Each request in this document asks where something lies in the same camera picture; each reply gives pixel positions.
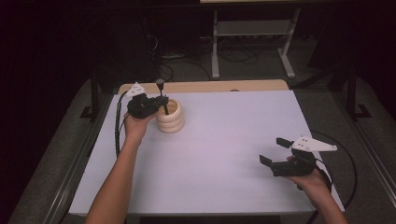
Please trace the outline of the beige ringed brush holder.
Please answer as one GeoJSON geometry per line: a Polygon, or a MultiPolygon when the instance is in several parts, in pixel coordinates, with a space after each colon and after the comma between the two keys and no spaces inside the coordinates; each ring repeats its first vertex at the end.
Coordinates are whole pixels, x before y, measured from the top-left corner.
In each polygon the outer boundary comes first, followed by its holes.
{"type": "Polygon", "coordinates": [[[183,108],[176,100],[170,100],[167,104],[168,113],[165,113],[164,107],[156,113],[156,122],[158,129],[163,133],[176,133],[184,125],[183,108]]]}

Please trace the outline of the person's right hand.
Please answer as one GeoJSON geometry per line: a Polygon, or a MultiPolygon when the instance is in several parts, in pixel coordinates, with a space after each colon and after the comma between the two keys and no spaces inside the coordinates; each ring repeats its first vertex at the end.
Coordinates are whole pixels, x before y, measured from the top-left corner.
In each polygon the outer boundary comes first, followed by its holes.
{"type": "Polygon", "coordinates": [[[298,185],[313,203],[323,203],[332,197],[325,179],[317,169],[310,175],[287,176],[287,179],[298,185]]]}

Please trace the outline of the white metal desk frame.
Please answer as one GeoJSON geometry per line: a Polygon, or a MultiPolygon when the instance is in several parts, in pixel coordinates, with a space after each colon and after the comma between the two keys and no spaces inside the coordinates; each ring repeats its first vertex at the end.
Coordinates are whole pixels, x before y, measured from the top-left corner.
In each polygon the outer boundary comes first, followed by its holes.
{"type": "Polygon", "coordinates": [[[213,14],[213,35],[211,53],[212,78],[219,80],[219,55],[218,38],[231,36],[269,36],[283,35],[286,37],[282,48],[277,49],[277,53],[288,78],[295,78],[296,75],[288,58],[288,51],[301,10],[295,8],[293,15],[288,20],[264,20],[264,21],[222,21],[219,13],[215,10],[213,14]]]}

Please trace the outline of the black metal stand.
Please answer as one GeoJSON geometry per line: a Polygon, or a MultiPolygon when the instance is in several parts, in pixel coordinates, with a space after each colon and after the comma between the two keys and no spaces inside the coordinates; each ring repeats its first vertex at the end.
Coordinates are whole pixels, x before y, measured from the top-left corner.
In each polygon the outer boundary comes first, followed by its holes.
{"type": "Polygon", "coordinates": [[[91,121],[95,121],[98,112],[99,112],[99,86],[96,72],[92,72],[90,78],[91,84],[91,105],[85,106],[80,118],[81,119],[90,119],[91,121]]]}
{"type": "Polygon", "coordinates": [[[371,114],[365,105],[356,104],[356,90],[357,74],[354,67],[351,66],[347,80],[346,111],[354,121],[360,118],[370,118],[371,114]]]}

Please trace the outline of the black makeup brush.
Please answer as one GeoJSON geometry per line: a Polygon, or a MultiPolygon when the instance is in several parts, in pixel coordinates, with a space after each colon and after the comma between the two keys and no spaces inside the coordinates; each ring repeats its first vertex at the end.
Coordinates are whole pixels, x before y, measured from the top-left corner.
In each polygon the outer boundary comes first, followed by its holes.
{"type": "MultiPolygon", "coordinates": [[[[156,80],[156,85],[157,85],[157,87],[158,87],[158,89],[159,89],[159,91],[160,91],[160,95],[161,95],[161,96],[165,96],[164,93],[163,93],[163,91],[164,91],[164,80],[161,79],[161,78],[157,79],[157,80],[156,80]]],[[[163,110],[164,110],[164,114],[165,114],[165,115],[168,115],[168,114],[169,114],[169,111],[168,111],[168,107],[167,107],[167,106],[164,106],[164,107],[163,107],[163,110]]]]}

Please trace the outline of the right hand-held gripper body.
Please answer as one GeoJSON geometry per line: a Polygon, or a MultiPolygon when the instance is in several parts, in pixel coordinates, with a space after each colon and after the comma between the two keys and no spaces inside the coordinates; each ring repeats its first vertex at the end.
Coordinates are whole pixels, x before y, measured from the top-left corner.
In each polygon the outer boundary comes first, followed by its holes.
{"type": "Polygon", "coordinates": [[[300,136],[293,141],[291,159],[289,161],[272,162],[271,170],[274,176],[304,176],[310,175],[317,167],[314,152],[336,151],[336,145],[319,141],[309,136],[300,136]]]}

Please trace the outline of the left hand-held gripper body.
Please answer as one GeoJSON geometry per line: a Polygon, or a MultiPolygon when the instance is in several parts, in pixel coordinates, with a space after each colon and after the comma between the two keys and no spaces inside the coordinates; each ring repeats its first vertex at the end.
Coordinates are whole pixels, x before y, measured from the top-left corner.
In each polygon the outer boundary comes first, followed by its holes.
{"type": "Polygon", "coordinates": [[[144,119],[159,111],[154,97],[148,98],[146,90],[138,83],[135,83],[126,92],[126,96],[131,97],[127,105],[127,112],[134,118],[144,119]]]}

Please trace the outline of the aluminium rail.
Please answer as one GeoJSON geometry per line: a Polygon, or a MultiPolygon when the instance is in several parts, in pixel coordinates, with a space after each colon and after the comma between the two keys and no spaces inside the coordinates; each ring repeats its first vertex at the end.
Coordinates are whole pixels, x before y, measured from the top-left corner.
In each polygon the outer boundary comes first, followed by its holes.
{"type": "Polygon", "coordinates": [[[332,98],[358,138],[384,191],[396,207],[396,152],[392,145],[392,141],[396,140],[396,125],[384,113],[371,111],[365,104],[353,105],[352,110],[349,110],[347,100],[341,93],[333,93],[332,98]]]}
{"type": "Polygon", "coordinates": [[[111,105],[112,98],[112,95],[106,94],[103,99],[99,101],[98,114],[96,118],[90,122],[88,132],[82,135],[82,142],[78,145],[78,151],[66,172],[61,186],[55,194],[55,198],[45,216],[43,224],[60,224],[63,217],[67,214],[79,181],[88,163],[89,154],[92,152],[105,120],[107,110],[111,105]]]}

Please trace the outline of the white table cover board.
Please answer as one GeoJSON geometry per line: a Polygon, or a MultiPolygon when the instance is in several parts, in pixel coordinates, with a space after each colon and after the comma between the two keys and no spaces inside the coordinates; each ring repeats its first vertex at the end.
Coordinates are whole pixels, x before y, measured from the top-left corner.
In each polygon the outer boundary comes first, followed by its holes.
{"type": "Polygon", "coordinates": [[[276,144],[310,131],[293,91],[175,93],[184,126],[155,121],[138,149],[129,213],[140,216],[280,215],[313,211],[305,194],[260,157],[284,161],[276,144]]]}

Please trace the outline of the person's left hand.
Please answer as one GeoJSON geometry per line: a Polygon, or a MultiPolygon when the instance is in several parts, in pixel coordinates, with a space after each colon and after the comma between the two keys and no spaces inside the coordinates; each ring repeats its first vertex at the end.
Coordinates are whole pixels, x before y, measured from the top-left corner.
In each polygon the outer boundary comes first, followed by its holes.
{"type": "Polygon", "coordinates": [[[137,119],[126,113],[123,120],[125,132],[124,144],[138,147],[146,134],[149,122],[153,118],[154,115],[150,115],[144,119],[137,119]]]}

